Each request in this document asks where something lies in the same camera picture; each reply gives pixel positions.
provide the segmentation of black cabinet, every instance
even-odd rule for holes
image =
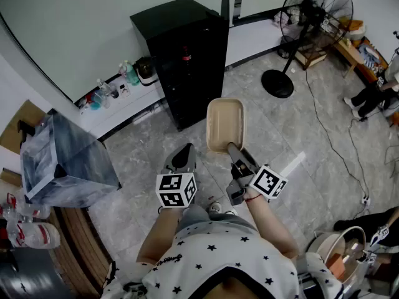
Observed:
[[[221,96],[229,34],[229,0],[221,14],[194,0],[176,0],[130,17],[160,79],[176,127],[206,117]]]

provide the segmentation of wooden table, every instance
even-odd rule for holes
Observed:
[[[346,78],[348,74],[355,69],[356,65],[364,63],[363,57],[352,44],[348,47],[343,40],[340,40],[338,43],[334,44],[334,46],[351,64],[351,67],[348,72],[345,73],[344,78]]]

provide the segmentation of person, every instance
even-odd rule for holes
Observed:
[[[399,91],[399,56],[396,56],[383,76],[375,85],[363,89],[352,98],[344,97],[344,101],[352,109],[352,114],[358,120],[373,111],[377,105],[385,101],[384,108],[388,108],[390,99],[397,97]]]
[[[348,229],[349,227],[359,226],[364,230],[364,233],[366,235],[366,241],[370,242],[375,233],[378,232],[379,228],[387,225],[389,233],[384,239],[380,240],[378,244],[386,247],[394,247],[399,245],[398,219],[399,207],[394,207],[387,210],[386,212],[361,216],[351,221],[337,221],[334,224],[334,230],[341,231]],[[356,235],[358,234],[357,232],[358,230],[353,230],[352,232],[349,232],[349,236],[347,238],[360,238],[361,236]],[[378,254],[377,261],[379,261],[380,263],[399,264],[399,253]]]
[[[342,298],[342,283],[320,255],[299,255],[263,195],[248,188],[244,199],[257,229],[223,214],[217,202],[208,212],[191,204],[182,217],[179,209],[163,209],[128,278],[118,282],[112,264],[102,299],[306,298],[299,280],[318,284],[308,287],[312,298]]]

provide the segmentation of standing fan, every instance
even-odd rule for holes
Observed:
[[[294,84],[286,72],[299,50],[312,55],[327,50],[346,34],[353,17],[352,0],[286,0],[280,26],[284,42],[294,44],[284,70],[268,70],[262,75],[262,85],[271,95],[287,98]]]

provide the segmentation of beige tray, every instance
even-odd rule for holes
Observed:
[[[236,98],[215,98],[206,114],[206,144],[211,151],[228,154],[233,142],[243,148],[245,133],[244,105]]]

